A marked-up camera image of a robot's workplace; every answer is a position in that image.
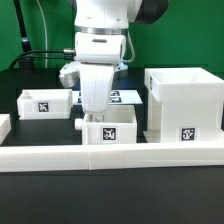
wire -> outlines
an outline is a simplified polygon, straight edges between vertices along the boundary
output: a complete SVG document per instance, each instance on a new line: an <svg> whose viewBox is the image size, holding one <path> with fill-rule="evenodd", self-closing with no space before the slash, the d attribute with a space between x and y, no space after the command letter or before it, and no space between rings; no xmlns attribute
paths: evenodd
<svg viewBox="0 0 224 224"><path fill-rule="evenodd" d="M57 53L57 54L64 54L64 50L34 50L34 51L27 51L27 52L24 52L22 54L20 54L18 56L19 57L23 57L23 56L26 56L26 55L29 55L29 54L46 54L46 53Z"/></svg>
<svg viewBox="0 0 224 224"><path fill-rule="evenodd" d="M61 60L71 60L74 61L74 58L72 56L67 56L67 57L40 57L40 56L21 56L17 57L9 66L9 69L13 69L16 63L21 60L21 59L61 59Z"/></svg>
<svg viewBox="0 0 224 224"><path fill-rule="evenodd" d="M130 33L128 32L128 43L129 43L129 46L130 46L130 49L131 49L131 59L129 60L122 60L122 62L124 63L131 63L135 60L135 49L134 49L134 46L132 44L132 41L131 41L131 36L130 36Z"/></svg>
<svg viewBox="0 0 224 224"><path fill-rule="evenodd" d="M44 15L44 11L43 11L43 8L39 2L39 0L36 0L37 2L37 5L39 6L39 9L40 9L40 13L41 13L41 16L42 16L42 20L43 20L43 24L44 24L44 35L45 35L45 50L47 51L48 50L48 34L47 34L47 24L46 24L46 19L45 19L45 15ZM48 53L46 53L46 60L45 60L45 68L48 67Z"/></svg>

white block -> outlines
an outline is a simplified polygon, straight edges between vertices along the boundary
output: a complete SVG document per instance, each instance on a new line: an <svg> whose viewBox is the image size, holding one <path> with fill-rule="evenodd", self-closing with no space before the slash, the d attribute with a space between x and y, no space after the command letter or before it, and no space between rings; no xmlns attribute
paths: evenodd
<svg viewBox="0 0 224 224"><path fill-rule="evenodd" d="M146 69L149 142L220 138L224 81L201 68Z"/></svg>
<svg viewBox="0 0 224 224"><path fill-rule="evenodd" d="M10 115L0 114L0 145L11 130Z"/></svg>
<svg viewBox="0 0 224 224"><path fill-rule="evenodd" d="M17 106L20 120L67 119L72 108L72 90L23 90Z"/></svg>
<svg viewBox="0 0 224 224"><path fill-rule="evenodd" d="M0 150L0 172L88 169L88 151L79 146L2 147Z"/></svg>
<svg viewBox="0 0 224 224"><path fill-rule="evenodd" d="M123 150L89 151L89 169L123 169Z"/></svg>

white cardboard box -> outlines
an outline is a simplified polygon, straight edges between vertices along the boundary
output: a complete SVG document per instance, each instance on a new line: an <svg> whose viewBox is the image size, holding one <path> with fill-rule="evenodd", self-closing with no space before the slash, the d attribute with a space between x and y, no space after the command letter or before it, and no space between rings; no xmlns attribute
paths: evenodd
<svg viewBox="0 0 224 224"><path fill-rule="evenodd" d="M224 81L201 68L146 69L149 142L220 138Z"/></svg>
<svg viewBox="0 0 224 224"><path fill-rule="evenodd" d="M72 90L23 90L17 105L20 120L67 119L72 108Z"/></svg>

open white box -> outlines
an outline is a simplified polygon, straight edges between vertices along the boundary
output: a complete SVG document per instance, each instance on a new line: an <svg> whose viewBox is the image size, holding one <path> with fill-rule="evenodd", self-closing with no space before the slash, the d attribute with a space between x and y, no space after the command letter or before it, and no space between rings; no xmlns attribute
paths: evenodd
<svg viewBox="0 0 224 224"><path fill-rule="evenodd" d="M134 106L109 105L103 122L90 121L90 116L76 119L77 130L82 130L82 144L134 144L137 121Z"/></svg>
<svg viewBox="0 0 224 224"><path fill-rule="evenodd" d="M72 90L23 90L17 99L20 120L66 119L72 108Z"/></svg>
<svg viewBox="0 0 224 224"><path fill-rule="evenodd" d="M224 81L201 68L146 69L149 142L211 141L221 134Z"/></svg>

green background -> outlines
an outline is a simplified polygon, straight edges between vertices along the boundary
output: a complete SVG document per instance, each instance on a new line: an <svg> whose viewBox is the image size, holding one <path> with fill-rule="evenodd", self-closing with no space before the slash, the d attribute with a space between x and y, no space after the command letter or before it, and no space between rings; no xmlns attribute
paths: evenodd
<svg viewBox="0 0 224 224"><path fill-rule="evenodd" d="M20 0L33 49L44 49L44 28L36 0ZM67 0L40 0L45 12L49 49L74 47L75 13ZM0 1L0 71L22 53L12 0ZM171 0L152 25L130 24L136 51L132 67L203 67L224 78L224 1ZM44 61L38 61L44 67ZM64 61L51 61L60 68Z"/></svg>

